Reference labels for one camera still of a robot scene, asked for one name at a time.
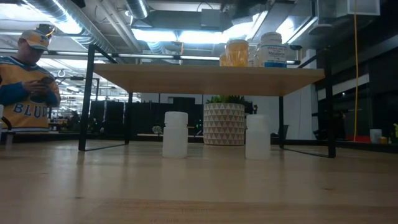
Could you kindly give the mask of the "small translucent white bottle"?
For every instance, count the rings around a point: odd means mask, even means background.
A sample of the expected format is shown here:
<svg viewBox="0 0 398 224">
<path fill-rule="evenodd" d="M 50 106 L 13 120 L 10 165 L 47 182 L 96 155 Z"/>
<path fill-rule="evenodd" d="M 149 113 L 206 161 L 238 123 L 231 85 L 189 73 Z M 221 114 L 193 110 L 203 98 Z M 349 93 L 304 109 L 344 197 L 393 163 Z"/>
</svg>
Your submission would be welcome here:
<svg viewBox="0 0 398 224">
<path fill-rule="evenodd" d="M 271 156 L 271 134 L 267 116 L 250 114 L 247 116 L 246 125 L 246 159 L 268 160 Z"/>
<path fill-rule="evenodd" d="M 183 159 L 188 154 L 188 114 L 178 111 L 165 113 L 162 156 Z"/>
</svg>

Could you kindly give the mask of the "orange pill bottle white cap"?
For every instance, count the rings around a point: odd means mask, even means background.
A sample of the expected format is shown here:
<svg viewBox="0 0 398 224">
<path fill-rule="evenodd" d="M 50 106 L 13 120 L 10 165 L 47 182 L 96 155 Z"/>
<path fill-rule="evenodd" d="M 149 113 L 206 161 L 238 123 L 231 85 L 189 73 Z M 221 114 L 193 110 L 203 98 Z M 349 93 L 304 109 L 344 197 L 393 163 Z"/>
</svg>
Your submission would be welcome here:
<svg viewBox="0 0 398 224">
<path fill-rule="evenodd" d="M 230 67 L 247 67 L 249 43 L 242 39 L 229 40 L 226 45 L 226 62 Z"/>
</svg>

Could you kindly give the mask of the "white melatonin supplement bottle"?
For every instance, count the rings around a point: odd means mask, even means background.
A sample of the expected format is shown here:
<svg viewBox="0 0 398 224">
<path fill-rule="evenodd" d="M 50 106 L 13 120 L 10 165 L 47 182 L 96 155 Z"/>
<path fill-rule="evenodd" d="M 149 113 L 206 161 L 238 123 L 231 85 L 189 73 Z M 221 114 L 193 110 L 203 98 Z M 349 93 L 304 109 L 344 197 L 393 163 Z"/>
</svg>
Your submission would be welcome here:
<svg viewBox="0 0 398 224">
<path fill-rule="evenodd" d="M 248 67 L 258 67 L 258 66 L 259 66 L 259 57 L 258 57 L 257 48 L 250 47 L 248 55 Z"/>
<path fill-rule="evenodd" d="M 282 43 L 282 36 L 278 32 L 268 32 L 261 37 L 259 58 L 263 67 L 286 68 L 287 46 Z"/>
</svg>

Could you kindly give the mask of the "wooden shelf with black legs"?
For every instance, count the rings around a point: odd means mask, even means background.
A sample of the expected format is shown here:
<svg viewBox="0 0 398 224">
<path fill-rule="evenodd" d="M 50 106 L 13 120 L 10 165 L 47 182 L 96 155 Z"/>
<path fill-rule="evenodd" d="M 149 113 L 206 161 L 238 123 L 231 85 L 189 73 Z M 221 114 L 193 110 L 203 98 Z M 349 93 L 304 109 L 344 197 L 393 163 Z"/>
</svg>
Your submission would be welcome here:
<svg viewBox="0 0 398 224">
<path fill-rule="evenodd" d="M 93 75 L 97 73 L 129 94 L 177 93 L 199 95 L 276 96 L 279 124 L 284 124 L 284 96 L 319 80 L 326 81 L 328 118 L 327 158 L 336 157 L 333 127 L 333 84 L 329 49 L 310 57 L 297 68 L 215 67 L 196 65 L 119 64 L 95 44 L 88 48 L 85 91 L 78 150 L 86 152 L 88 113 Z"/>
</svg>

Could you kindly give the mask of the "succulent in patterned grey pot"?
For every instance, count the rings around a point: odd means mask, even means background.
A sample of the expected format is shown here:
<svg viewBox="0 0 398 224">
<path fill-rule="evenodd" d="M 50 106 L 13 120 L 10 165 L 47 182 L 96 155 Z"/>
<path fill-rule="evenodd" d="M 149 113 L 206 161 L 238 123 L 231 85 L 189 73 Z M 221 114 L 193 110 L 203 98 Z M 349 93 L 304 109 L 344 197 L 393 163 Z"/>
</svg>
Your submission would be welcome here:
<svg viewBox="0 0 398 224">
<path fill-rule="evenodd" d="M 245 134 L 244 97 L 213 95 L 203 108 L 203 142 L 214 146 L 242 146 Z"/>
</svg>

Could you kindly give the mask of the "bright ceiling light panel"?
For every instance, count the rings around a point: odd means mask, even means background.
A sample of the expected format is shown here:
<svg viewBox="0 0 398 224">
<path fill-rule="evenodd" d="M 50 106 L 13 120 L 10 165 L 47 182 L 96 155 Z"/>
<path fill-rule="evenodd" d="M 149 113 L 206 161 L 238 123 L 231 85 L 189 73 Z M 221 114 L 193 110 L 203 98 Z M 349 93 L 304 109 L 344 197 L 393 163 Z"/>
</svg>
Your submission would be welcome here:
<svg viewBox="0 0 398 224">
<path fill-rule="evenodd" d="M 183 30 L 153 30 L 131 29 L 137 40 L 145 42 L 183 42 L 186 44 L 225 44 L 229 40 L 249 40 L 254 36 L 247 33 L 238 33 L 238 30 L 226 32 Z"/>
</svg>

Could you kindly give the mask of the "black partition panels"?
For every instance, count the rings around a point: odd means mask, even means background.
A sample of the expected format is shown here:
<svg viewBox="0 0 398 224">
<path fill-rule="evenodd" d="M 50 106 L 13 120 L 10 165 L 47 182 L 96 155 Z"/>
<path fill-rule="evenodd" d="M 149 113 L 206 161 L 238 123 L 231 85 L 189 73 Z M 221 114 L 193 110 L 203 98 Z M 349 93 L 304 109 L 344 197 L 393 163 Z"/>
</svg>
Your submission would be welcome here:
<svg viewBox="0 0 398 224">
<path fill-rule="evenodd" d="M 90 108 L 89 131 L 102 136 L 124 135 L 125 112 L 127 104 L 118 101 L 92 101 Z M 188 114 L 189 135 L 200 135 L 203 124 L 203 105 L 195 103 L 194 98 L 177 97 L 171 103 L 153 101 L 134 102 L 129 114 L 131 119 L 131 134 L 154 134 L 152 127 L 159 125 L 164 132 L 165 113 L 178 111 Z"/>
</svg>

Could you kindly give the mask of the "red flat object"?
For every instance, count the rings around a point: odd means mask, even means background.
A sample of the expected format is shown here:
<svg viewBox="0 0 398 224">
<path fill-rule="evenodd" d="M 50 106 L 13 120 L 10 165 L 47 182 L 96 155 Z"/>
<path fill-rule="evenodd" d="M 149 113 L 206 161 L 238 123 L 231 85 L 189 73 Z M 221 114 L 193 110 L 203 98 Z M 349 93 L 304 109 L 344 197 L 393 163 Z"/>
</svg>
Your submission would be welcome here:
<svg viewBox="0 0 398 224">
<path fill-rule="evenodd" d="M 354 137 L 353 135 L 347 135 L 346 136 L 347 141 L 355 141 L 355 142 L 366 142 L 366 143 L 371 143 L 371 139 L 369 136 L 364 136 L 364 135 L 357 135 Z"/>
</svg>

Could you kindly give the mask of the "person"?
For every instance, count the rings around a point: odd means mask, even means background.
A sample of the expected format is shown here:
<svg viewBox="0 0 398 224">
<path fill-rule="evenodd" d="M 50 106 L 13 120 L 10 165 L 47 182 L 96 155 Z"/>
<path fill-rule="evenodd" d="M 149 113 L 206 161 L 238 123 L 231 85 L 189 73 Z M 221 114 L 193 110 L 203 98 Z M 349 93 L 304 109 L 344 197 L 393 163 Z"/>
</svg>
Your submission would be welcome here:
<svg viewBox="0 0 398 224">
<path fill-rule="evenodd" d="M 48 37 L 38 30 L 24 31 L 17 41 L 15 56 L 0 57 L 0 105 L 3 116 L 15 133 L 43 133 L 49 131 L 48 109 L 59 106 L 61 97 L 54 81 L 40 86 L 43 77 L 54 76 L 37 65 L 48 50 Z"/>
</svg>

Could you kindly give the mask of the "white cup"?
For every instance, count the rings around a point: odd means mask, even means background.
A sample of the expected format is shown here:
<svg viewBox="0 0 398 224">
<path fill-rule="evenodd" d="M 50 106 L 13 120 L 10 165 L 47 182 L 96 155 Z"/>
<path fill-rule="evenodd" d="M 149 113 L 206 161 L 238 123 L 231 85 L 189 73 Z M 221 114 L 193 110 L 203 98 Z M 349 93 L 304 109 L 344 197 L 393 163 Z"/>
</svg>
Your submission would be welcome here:
<svg viewBox="0 0 398 224">
<path fill-rule="evenodd" d="M 370 129 L 369 137 L 373 144 L 379 144 L 380 138 L 382 137 L 382 130 L 381 129 Z"/>
</svg>

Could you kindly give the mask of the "white ceiling unit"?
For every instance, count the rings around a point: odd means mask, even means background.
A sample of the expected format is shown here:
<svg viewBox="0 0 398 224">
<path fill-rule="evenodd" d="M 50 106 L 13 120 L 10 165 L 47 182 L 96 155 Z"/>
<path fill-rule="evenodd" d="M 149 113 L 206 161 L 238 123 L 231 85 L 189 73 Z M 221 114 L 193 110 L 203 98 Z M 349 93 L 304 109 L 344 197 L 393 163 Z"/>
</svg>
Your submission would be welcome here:
<svg viewBox="0 0 398 224">
<path fill-rule="evenodd" d="M 348 14 L 379 16 L 380 0 L 336 0 L 336 16 Z"/>
</svg>

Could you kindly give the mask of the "silver ventilation duct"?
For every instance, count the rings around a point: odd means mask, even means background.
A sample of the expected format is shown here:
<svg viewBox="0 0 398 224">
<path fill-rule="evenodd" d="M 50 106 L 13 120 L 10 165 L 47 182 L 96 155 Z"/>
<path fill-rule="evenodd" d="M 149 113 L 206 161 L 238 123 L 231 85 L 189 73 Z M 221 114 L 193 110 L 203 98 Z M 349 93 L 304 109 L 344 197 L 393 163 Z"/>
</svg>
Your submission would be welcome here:
<svg viewBox="0 0 398 224">
<path fill-rule="evenodd" d="M 150 13 L 146 0 L 125 0 L 126 6 L 135 19 L 145 19 Z"/>
</svg>

